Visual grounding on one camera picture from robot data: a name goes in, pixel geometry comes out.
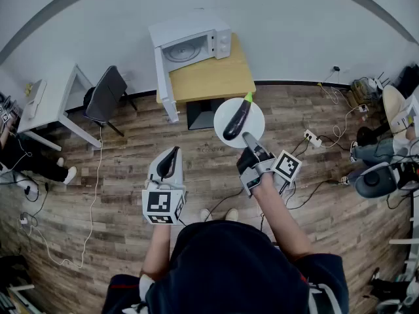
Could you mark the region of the white power strip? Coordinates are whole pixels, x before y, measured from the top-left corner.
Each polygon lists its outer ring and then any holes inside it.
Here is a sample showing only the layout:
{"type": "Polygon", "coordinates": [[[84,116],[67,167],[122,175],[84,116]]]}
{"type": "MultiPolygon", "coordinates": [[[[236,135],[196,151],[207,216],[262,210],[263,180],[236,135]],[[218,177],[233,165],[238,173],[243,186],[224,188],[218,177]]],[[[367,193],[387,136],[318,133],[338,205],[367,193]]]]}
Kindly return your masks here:
{"type": "Polygon", "coordinates": [[[313,144],[316,148],[320,148],[321,144],[322,144],[322,140],[315,135],[314,133],[312,133],[310,130],[306,130],[303,133],[304,138],[310,142],[311,144],[313,144]]]}

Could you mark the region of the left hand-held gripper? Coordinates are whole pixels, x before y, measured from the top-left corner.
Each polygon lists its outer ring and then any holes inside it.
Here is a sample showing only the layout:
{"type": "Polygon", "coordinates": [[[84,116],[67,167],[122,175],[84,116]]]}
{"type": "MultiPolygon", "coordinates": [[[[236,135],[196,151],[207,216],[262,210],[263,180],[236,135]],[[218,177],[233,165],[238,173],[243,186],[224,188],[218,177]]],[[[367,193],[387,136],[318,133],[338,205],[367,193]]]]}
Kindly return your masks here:
{"type": "Polygon", "coordinates": [[[153,225],[179,224],[186,203],[183,185],[183,155],[179,147],[160,153],[150,164],[145,189],[142,190],[143,216],[153,225]]]}

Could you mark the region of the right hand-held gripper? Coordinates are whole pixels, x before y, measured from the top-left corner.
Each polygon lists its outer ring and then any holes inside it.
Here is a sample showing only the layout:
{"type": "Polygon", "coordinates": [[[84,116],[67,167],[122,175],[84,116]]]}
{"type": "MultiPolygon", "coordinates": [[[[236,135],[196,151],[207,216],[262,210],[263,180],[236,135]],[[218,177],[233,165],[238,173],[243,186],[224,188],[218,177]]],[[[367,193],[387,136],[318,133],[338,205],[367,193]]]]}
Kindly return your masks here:
{"type": "Polygon", "coordinates": [[[240,181],[249,197],[251,190],[261,184],[264,173],[271,173],[274,186],[280,195],[294,182],[301,168],[301,161],[283,150],[278,157],[267,151],[251,133],[242,134],[246,148],[236,162],[240,181]]]}

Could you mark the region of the black jacket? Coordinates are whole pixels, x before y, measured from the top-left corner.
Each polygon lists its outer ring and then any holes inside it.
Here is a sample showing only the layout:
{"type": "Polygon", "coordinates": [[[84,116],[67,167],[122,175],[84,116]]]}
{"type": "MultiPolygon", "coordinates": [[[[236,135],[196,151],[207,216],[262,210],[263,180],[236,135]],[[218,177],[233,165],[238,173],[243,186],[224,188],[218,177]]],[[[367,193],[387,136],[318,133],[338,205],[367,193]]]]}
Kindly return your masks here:
{"type": "Polygon", "coordinates": [[[86,94],[84,95],[84,99],[83,99],[83,110],[84,111],[87,110],[87,108],[88,108],[88,106],[89,106],[89,104],[91,102],[91,99],[92,99],[92,95],[94,93],[94,90],[95,90],[94,87],[89,88],[88,91],[86,92],[86,94]]]}

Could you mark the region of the white microwave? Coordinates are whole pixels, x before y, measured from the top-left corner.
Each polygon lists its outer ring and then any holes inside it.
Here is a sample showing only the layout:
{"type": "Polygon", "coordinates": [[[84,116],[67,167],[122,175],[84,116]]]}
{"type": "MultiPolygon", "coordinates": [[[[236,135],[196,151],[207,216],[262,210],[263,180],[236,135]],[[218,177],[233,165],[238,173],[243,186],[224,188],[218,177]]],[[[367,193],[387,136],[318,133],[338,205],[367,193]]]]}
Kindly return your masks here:
{"type": "Polygon", "coordinates": [[[231,28],[214,13],[196,10],[149,26],[154,46],[158,93],[170,122],[179,120],[170,72],[215,58],[230,56],[231,28]]]}

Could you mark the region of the person's dark shirt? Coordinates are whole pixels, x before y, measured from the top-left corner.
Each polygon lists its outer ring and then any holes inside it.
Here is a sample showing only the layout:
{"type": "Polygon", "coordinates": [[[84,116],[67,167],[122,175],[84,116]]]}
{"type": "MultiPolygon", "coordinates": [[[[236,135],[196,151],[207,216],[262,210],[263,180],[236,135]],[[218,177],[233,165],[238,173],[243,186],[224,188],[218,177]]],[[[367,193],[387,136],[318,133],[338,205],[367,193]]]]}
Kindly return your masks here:
{"type": "Polygon", "coordinates": [[[179,233],[162,279],[114,276],[102,314],[349,314],[349,294],[341,257],[292,262],[256,228],[217,220],[179,233]]]}

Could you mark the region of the person's left forearm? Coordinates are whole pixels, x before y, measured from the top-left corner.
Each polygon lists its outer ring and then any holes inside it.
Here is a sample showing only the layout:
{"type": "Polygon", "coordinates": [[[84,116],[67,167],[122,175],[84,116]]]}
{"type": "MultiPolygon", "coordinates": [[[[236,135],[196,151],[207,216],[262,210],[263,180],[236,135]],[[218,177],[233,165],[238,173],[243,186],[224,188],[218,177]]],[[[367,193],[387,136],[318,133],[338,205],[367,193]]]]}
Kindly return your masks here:
{"type": "Polygon", "coordinates": [[[170,239],[170,224],[157,224],[154,226],[140,276],[146,275],[153,281],[157,281],[166,275],[170,266],[170,239]]]}

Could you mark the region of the brown cardboard box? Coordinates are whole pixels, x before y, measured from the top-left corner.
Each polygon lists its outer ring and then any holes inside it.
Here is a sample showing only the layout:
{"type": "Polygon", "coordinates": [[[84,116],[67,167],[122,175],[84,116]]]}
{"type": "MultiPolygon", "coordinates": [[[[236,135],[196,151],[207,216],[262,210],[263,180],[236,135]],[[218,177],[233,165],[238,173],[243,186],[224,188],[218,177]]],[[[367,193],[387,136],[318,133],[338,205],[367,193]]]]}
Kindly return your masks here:
{"type": "Polygon", "coordinates": [[[351,83],[351,91],[357,104],[367,104],[382,98],[384,87],[378,78],[361,77],[351,83]]]}

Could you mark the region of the white flat device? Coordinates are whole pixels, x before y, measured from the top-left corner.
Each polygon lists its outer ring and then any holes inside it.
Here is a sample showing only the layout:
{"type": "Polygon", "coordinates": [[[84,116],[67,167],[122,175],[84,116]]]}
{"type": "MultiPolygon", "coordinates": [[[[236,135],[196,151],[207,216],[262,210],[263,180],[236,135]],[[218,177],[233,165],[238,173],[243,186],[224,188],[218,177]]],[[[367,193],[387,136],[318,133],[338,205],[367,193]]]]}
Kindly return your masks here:
{"type": "Polygon", "coordinates": [[[42,101],[46,86],[47,83],[43,79],[40,79],[35,84],[31,85],[29,101],[27,102],[24,109],[27,119],[31,120],[35,118],[37,108],[42,101]]]}

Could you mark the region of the white round plate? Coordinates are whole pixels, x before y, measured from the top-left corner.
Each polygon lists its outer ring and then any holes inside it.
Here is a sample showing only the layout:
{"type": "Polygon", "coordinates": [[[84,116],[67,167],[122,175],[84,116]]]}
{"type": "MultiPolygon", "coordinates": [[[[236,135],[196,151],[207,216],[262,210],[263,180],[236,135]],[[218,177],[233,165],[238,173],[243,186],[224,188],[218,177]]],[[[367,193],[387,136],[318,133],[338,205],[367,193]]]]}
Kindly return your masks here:
{"type": "Polygon", "coordinates": [[[243,132],[249,132],[251,133],[254,138],[259,140],[263,133],[265,128],[265,119],[264,114],[258,104],[252,103],[251,108],[249,111],[249,114],[246,118],[246,121],[244,123],[244,126],[242,128],[242,131],[240,132],[239,136],[237,136],[235,139],[231,141],[227,141],[223,137],[223,132],[227,126],[227,124],[230,122],[230,119],[233,117],[235,112],[239,109],[240,105],[242,104],[243,98],[232,98],[226,100],[224,103],[222,103],[217,111],[215,112],[215,116],[213,119],[213,125],[215,132],[220,138],[220,140],[226,144],[229,147],[232,148],[245,148],[246,144],[242,138],[243,132]]]}

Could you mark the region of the person's right forearm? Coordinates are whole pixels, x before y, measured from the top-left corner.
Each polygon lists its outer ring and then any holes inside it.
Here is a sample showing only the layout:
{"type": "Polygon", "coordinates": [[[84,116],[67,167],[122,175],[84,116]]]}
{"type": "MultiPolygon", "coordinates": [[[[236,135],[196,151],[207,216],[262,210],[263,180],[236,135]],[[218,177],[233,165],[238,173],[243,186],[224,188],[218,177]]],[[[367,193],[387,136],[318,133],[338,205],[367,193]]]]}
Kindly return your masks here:
{"type": "Polygon", "coordinates": [[[313,253],[308,236],[292,217],[276,190],[272,173],[263,173],[261,183],[251,193],[264,213],[280,250],[290,261],[313,253]]]}

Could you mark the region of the purple eggplant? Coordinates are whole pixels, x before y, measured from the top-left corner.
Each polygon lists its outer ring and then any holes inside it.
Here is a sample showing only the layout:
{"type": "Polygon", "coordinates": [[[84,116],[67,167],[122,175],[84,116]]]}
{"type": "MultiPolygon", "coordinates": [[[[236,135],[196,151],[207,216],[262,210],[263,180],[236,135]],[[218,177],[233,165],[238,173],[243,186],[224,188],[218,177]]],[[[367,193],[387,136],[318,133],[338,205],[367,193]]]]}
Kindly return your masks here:
{"type": "Polygon", "coordinates": [[[223,137],[227,141],[233,140],[240,134],[247,119],[247,116],[250,112],[252,103],[253,94],[251,92],[248,92],[246,96],[243,98],[241,105],[239,106],[238,110],[235,112],[233,117],[230,119],[223,132],[223,137]]]}

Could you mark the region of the white desk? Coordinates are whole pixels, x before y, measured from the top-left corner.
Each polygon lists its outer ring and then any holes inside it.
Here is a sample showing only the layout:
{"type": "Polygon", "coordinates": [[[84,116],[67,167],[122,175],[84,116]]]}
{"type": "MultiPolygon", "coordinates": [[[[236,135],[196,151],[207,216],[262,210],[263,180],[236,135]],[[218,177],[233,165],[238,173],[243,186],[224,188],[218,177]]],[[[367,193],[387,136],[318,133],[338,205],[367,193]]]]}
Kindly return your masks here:
{"type": "Polygon", "coordinates": [[[78,65],[69,60],[59,61],[52,66],[42,79],[46,81],[47,86],[42,101],[37,108],[35,118],[27,119],[26,113],[23,111],[17,132],[59,152],[62,150],[61,146],[37,135],[33,131],[35,128],[58,122],[93,147],[100,148],[102,142],[76,125],[65,113],[67,101],[76,80],[85,90],[92,87],[92,83],[86,78],[78,65]]]}

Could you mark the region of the grey office chair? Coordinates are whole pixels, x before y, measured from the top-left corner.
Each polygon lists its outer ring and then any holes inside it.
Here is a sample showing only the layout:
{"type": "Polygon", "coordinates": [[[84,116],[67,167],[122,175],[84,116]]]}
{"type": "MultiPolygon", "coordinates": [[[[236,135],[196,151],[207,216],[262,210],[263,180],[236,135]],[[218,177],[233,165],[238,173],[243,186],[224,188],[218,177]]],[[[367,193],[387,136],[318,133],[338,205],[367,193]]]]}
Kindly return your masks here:
{"type": "Polygon", "coordinates": [[[354,187],[363,198],[381,198],[397,190],[397,181],[391,165],[382,162],[358,176],[354,187]]]}

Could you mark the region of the beige round table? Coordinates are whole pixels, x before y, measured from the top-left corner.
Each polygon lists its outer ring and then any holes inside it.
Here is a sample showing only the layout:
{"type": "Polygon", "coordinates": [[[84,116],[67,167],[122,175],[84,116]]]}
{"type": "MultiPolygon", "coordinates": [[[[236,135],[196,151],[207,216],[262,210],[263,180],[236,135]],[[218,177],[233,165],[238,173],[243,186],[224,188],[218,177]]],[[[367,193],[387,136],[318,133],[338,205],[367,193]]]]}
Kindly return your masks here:
{"type": "Polygon", "coordinates": [[[393,134],[396,134],[404,126],[395,127],[392,125],[392,120],[400,113],[404,107],[405,98],[401,92],[391,85],[386,85],[382,92],[382,99],[386,118],[393,134]]]}

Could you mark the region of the metal rack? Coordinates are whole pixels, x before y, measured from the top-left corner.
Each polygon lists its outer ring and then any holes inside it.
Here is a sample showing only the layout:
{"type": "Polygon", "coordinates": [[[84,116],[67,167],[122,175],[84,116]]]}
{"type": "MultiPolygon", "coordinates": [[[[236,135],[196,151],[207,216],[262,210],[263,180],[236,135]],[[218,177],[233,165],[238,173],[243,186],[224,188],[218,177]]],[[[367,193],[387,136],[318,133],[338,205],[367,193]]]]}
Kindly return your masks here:
{"type": "Polygon", "coordinates": [[[37,314],[29,304],[19,298],[11,296],[7,289],[0,288],[0,314],[37,314]]]}

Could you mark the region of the light wooden table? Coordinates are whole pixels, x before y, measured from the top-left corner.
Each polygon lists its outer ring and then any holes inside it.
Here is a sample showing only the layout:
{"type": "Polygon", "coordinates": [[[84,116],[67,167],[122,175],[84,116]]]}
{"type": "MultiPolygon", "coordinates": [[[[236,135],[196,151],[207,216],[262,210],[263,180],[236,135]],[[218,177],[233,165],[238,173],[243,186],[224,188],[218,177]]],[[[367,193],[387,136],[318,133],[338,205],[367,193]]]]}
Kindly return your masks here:
{"type": "Polygon", "coordinates": [[[178,103],[230,98],[255,93],[256,87],[237,34],[231,36],[230,56],[210,58],[169,72],[178,103]]]}

